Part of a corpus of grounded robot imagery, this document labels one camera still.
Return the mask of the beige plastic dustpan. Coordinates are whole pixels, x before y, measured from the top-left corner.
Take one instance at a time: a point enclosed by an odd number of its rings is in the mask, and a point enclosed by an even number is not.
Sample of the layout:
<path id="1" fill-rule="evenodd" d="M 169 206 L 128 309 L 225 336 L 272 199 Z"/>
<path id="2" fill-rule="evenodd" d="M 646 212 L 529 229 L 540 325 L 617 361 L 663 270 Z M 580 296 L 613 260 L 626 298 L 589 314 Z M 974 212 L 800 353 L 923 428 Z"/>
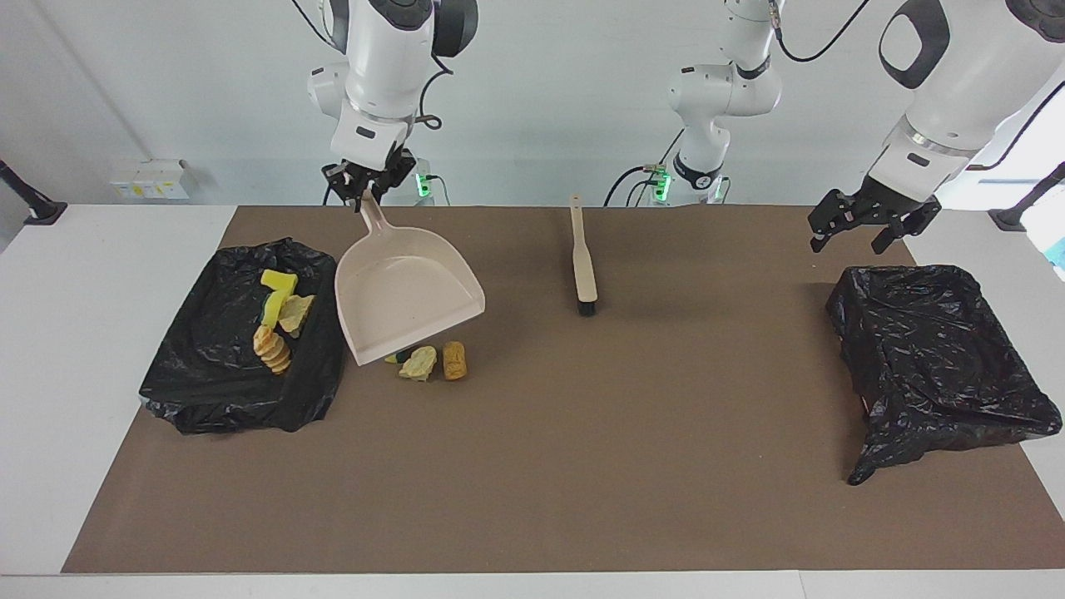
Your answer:
<path id="1" fill-rule="evenodd" d="M 484 287 L 448 240 L 389 223 L 370 192 L 359 215 L 368 232 L 345 250 L 334 277 L 335 314 L 356 365 L 484 314 Z"/>

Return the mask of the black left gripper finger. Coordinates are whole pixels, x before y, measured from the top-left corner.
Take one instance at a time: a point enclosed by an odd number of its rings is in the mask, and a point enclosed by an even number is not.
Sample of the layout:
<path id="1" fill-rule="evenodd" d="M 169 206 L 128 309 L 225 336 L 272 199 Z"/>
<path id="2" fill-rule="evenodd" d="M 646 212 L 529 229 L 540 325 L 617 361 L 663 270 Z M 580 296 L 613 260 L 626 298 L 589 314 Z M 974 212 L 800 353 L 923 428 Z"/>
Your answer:
<path id="1" fill-rule="evenodd" d="M 932 220 L 939 215 L 940 210 L 943 210 L 943 204 L 938 200 L 921 204 L 915 210 L 906 212 L 905 215 L 898 210 L 883 210 L 886 225 L 871 242 L 871 250 L 874 250 L 876 255 L 882 255 L 889 249 L 895 241 L 901 240 L 905 236 L 922 234 Z"/>
<path id="2" fill-rule="evenodd" d="M 851 196 L 833 189 L 815 206 L 809 214 L 810 248 L 814 253 L 821 253 L 834 234 L 841 234 L 857 226 L 853 205 Z"/>

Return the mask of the black clamp stand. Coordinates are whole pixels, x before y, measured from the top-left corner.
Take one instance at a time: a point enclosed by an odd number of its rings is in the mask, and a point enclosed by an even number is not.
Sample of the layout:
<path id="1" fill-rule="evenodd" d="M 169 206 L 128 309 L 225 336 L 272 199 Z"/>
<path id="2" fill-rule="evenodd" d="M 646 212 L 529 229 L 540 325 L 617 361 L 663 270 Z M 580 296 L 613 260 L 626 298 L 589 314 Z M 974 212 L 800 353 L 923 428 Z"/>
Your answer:
<path id="1" fill-rule="evenodd" d="M 989 210 L 988 215 L 993 223 L 1001 230 L 1007 232 L 1026 232 L 1027 228 L 1022 224 L 1023 213 L 1027 209 L 1034 207 L 1041 199 L 1060 187 L 1065 181 L 1065 161 L 1058 163 L 1058 166 L 1050 174 L 1032 187 L 1016 205 L 1007 209 Z"/>
<path id="2" fill-rule="evenodd" d="M 0 181 L 3 181 L 5 187 L 10 187 L 12 192 L 27 204 L 29 209 L 29 216 L 24 220 L 27 226 L 52 225 L 68 208 L 67 203 L 51 200 L 36 187 L 29 185 L 4 160 L 0 160 Z"/>

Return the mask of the white wall socket box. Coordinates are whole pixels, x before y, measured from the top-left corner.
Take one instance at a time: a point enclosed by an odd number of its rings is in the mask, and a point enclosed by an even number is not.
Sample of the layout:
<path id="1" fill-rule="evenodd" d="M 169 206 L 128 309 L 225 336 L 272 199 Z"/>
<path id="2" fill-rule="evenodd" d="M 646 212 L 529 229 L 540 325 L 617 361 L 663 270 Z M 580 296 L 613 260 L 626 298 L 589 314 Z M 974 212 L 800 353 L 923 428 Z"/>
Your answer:
<path id="1" fill-rule="evenodd" d="M 126 160 L 111 169 L 109 187 L 122 200 L 189 201 L 195 182 L 182 160 Z"/>

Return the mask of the beige hand brush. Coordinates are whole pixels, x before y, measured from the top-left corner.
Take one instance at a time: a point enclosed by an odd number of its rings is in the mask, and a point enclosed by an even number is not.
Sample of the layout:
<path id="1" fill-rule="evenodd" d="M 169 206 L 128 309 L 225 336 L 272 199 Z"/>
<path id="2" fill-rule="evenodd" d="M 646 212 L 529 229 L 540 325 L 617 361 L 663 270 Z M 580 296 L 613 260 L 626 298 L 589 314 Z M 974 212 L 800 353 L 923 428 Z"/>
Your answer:
<path id="1" fill-rule="evenodd" d="M 573 195 L 570 200 L 570 216 L 572 223 L 572 268 L 576 286 L 578 313 L 581 317 L 593 317 L 597 311 L 597 284 L 591 253 L 587 244 L 585 227 L 583 227 L 581 197 Z"/>

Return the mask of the toasted bread slice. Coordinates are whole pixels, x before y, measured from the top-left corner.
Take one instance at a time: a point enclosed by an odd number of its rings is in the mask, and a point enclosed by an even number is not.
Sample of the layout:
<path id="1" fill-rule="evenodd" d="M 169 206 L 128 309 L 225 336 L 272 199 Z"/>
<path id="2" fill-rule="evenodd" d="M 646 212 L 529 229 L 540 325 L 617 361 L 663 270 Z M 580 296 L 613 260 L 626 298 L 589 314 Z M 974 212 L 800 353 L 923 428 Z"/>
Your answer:
<path id="1" fill-rule="evenodd" d="M 307 322 L 315 300 L 315 295 L 289 296 L 281 306 L 277 325 L 292 339 L 297 339 L 300 337 L 301 331 L 304 331 L 304 323 Z"/>

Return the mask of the brown table mat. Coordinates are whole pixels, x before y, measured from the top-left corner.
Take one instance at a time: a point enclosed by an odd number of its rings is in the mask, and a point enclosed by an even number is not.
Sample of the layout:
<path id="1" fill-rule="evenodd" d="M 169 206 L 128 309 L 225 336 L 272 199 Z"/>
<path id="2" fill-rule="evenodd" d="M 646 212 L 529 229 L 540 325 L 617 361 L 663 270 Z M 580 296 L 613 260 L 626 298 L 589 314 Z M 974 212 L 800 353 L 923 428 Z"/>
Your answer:
<path id="1" fill-rule="evenodd" d="M 801 207 L 389 208 L 487 296 L 459 382 L 347 361 L 297 433 L 183 436 L 140 412 L 65 573 L 1065 568 L 1019 446 L 852 487 L 863 403 L 825 303 L 870 231 L 809 249 Z"/>

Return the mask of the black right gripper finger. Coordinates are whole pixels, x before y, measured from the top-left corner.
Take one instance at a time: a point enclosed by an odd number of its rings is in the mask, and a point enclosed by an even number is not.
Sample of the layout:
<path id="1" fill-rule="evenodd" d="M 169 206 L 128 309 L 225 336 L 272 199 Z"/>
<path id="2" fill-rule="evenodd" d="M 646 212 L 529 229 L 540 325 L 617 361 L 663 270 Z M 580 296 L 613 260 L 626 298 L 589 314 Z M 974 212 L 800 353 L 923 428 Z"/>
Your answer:
<path id="1" fill-rule="evenodd" d="M 354 193 L 349 181 L 349 172 L 343 164 L 327 164 L 327 166 L 322 167 L 322 175 L 326 181 L 326 190 L 324 190 L 322 198 L 323 207 L 329 204 L 329 198 L 332 195 L 338 197 L 342 205 L 357 200 L 357 194 Z"/>
<path id="2" fill-rule="evenodd" d="M 384 171 L 373 175 L 370 178 L 372 181 L 370 193 L 372 193 L 375 201 L 378 205 L 382 205 L 384 195 L 392 189 L 395 189 L 395 187 L 402 187 L 404 181 L 410 176 L 411 171 L 415 167 L 416 160 L 396 160 L 391 166 L 387 166 Z"/>

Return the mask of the black bag lined bin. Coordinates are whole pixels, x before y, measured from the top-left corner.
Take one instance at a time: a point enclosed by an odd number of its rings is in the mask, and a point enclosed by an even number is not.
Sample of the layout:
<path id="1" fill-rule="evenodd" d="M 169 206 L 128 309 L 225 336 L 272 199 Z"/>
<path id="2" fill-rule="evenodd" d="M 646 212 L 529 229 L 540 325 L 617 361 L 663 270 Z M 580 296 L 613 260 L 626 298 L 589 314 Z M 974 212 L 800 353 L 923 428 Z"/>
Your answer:
<path id="1" fill-rule="evenodd" d="M 286 338 L 288 370 L 271 372 L 255 355 L 269 289 L 267 270 L 297 277 L 312 296 L 297 338 Z M 285 238 L 216 250 L 173 319 L 141 383 L 145 409 L 180 433 L 295 432 L 326 416 L 344 371 L 346 342 L 334 294 L 335 258 Z"/>
<path id="2" fill-rule="evenodd" d="M 1065 428 L 967 270 L 847 268 L 825 310 L 864 405 L 851 486 L 929 452 L 1021 443 Z"/>

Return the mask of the pale bread chunk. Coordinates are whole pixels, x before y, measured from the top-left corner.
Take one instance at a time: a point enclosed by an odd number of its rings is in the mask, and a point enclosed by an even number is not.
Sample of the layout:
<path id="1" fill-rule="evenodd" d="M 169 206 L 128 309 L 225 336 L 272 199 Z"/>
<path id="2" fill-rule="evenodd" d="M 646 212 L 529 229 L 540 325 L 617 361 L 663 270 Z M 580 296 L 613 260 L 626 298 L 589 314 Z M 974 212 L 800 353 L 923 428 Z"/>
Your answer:
<path id="1" fill-rule="evenodd" d="M 399 377 L 407 381 L 427 382 L 433 374 L 438 361 L 438 351 L 433 346 L 419 346 L 412 350 L 402 368 Z"/>

